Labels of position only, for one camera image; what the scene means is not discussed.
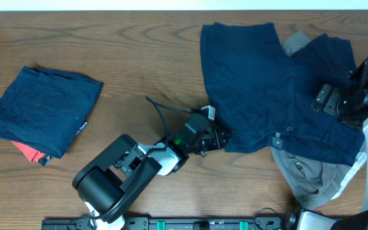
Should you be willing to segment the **navy blue shorts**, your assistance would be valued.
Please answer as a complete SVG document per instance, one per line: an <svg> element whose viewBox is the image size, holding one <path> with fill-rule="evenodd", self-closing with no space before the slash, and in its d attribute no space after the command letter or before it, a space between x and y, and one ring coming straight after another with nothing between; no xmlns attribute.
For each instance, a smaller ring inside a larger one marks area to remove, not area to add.
<svg viewBox="0 0 368 230"><path fill-rule="evenodd" d="M325 84L349 89L356 64L348 40L322 34L288 56L272 23L205 25L201 65L209 101L232 136L227 152L278 147L331 164L353 165L364 135L312 109Z"/></svg>

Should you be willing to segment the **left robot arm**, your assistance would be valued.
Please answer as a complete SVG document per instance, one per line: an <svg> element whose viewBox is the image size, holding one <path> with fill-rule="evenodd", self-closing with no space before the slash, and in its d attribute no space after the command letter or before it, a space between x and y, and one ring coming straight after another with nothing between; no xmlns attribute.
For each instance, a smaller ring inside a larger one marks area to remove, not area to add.
<svg viewBox="0 0 368 230"><path fill-rule="evenodd" d="M183 127L145 145L119 136L72 181L94 229L122 229L123 214L156 176L177 172L191 154L225 148L231 133L213 118L193 112Z"/></svg>

